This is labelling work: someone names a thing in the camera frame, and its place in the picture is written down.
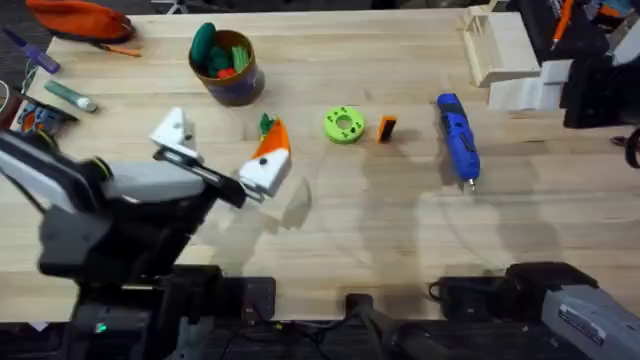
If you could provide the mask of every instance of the green marker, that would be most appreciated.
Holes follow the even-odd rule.
[[[44,84],[44,88],[50,93],[66,100],[69,104],[86,112],[95,112],[98,110],[98,105],[91,101],[88,96],[79,94],[54,80],[47,81],[47,83]]]

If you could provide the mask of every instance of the orange bag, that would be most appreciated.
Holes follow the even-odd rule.
[[[82,0],[27,0],[27,6],[45,28],[62,39],[119,44],[135,32],[124,14]]]

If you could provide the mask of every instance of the green light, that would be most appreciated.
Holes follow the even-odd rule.
[[[100,334],[107,331],[107,325],[105,325],[104,323],[97,323],[96,324],[96,334]]]

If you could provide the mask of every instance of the blue screwdriver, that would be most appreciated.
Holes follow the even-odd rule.
[[[447,147],[460,179],[476,191],[476,180],[480,176],[480,157],[473,142],[473,132],[467,115],[456,94],[438,96],[438,108]]]

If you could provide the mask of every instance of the wooden table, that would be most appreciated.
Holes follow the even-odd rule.
[[[148,134],[172,106],[196,123],[207,164],[232,173],[258,145],[263,112],[289,131],[293,169],[281,192],[237,212],[217,204],[181,262],[231,275],[273,276],[277,317],[334,318],[348,292],[370,292],[395,316],[437,317],[425,283],[514,262],[561,260],[596,277],[640,313],[640,172],[609,144],[628,129],[572,131],[560,113],[490,112],[470,85],[460,10],[132,17],[143,57],[54,40],[55,78],[102,108],[82,113],[43,89],[30,94],[82,119],[60,140],[77,158],[151,161]],[[205,21],[248,35],[266,74],[250,106],[225,108],[191,73],[186,54]],[[455,91],[476,135],[482,175],[461,192],[430,101]],[[356,106],[367,131],[330,143],[323,114]],[[398,117],[375,141],[380,116]],[[0,319],[65,320],[75,286],[43,277],[37,213],[0,184]]]

